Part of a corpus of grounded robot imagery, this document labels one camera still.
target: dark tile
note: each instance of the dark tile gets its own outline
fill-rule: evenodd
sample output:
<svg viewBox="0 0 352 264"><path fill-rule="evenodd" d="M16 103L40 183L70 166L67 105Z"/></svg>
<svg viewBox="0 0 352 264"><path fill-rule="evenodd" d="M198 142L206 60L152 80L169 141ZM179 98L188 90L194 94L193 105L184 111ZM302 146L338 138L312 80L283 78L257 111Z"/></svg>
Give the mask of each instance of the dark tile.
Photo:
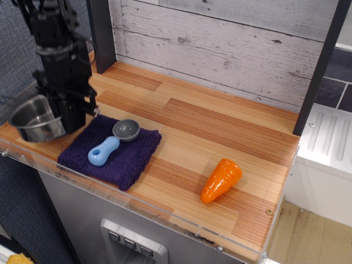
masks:
<svg viewBox="0 0 352 264"><path fill-rule="evenodd" d="M349 84L342 97L339 109L345 110L347 112L352 112L352 85Z"/></svg>
<svg viewBox="0 0 352 264"><path fill-rule="evenodd" d="M352 52L335 48L324 76L352 82Z"/></svg>
<svg viewBox="0 0 352 264"><path fill-rule="evenodd" d="M323 78L315 97L315 103L336 108L345 86L344 82Z"/></svg>

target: dish towel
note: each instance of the dish towel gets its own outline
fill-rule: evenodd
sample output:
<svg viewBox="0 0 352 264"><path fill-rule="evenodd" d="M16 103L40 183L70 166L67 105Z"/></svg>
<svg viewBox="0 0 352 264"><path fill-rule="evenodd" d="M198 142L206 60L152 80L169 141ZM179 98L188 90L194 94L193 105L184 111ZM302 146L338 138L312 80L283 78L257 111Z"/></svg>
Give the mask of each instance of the dish towel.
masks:
<svg viewBox="0 0 352 264"><path fill-rule="evenodd" d="M138 179L147 166L152 154L161 141L158 130L141 128L138 137L131 142L120 142L107 162L96 167L88 160L88 152L103 143L108 136L113 136L112 128L118 120L99 115L76 138L76 140L58 157L58 163L106 182L117 185L127 191Z"/></svg>

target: wood panel backdrop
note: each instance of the wood panel backdrop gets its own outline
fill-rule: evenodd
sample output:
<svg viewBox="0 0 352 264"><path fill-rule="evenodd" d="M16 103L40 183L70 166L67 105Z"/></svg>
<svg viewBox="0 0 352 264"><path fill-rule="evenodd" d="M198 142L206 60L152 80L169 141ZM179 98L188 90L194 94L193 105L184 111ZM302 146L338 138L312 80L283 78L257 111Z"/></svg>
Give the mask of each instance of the wood panel backdrop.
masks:
<svg viewBox="0 0 352 264"><path fill-rule="evenodd" d="M338 0L109 0L117 59L299 112Z"/></svg>

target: button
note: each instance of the button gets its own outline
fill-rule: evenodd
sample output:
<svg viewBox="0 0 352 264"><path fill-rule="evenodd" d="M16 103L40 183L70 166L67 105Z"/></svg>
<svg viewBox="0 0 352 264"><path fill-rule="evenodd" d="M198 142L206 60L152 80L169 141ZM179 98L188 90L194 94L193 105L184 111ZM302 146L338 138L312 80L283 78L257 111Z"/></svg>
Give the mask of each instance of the button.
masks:
<svg viewBox="0 0 352 264"><path fill-rule="evenodd" d="M146 255L147 257L153 257L153 251L150 249L147 249L146 247L141 246L141 252L143 255Z"/></svg>
<svg viewBox="0 0 352 264"><path fill-rule="evenodd" d="M136 249L136 243L131 240L128 240L127 238L125 238L125 245L130 249Z"/></svg>
<svg viewBox="0 0 352 264"><path fill-rule="evenodd" d="M120 242L120 236L118 234L109 231L109 237L114 241Z"/></svg>

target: black robotic arm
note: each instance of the black robotic arm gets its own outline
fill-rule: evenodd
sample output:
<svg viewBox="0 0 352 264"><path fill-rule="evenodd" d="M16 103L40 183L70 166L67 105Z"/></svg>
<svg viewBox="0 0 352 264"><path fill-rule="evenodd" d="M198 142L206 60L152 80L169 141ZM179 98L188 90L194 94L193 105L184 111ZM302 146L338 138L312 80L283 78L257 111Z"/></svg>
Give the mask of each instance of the black robotic arm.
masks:
<svg viewBox="0 0 352 264"><path fill-rule="evenodd" d="M33 72L38 92L71 134L85 125L86 113L98 115L97 93L88 83L92 71L86 42L75 32L77 13L68 0L12 2L21 10L42 60L44 71Z"/></svg>

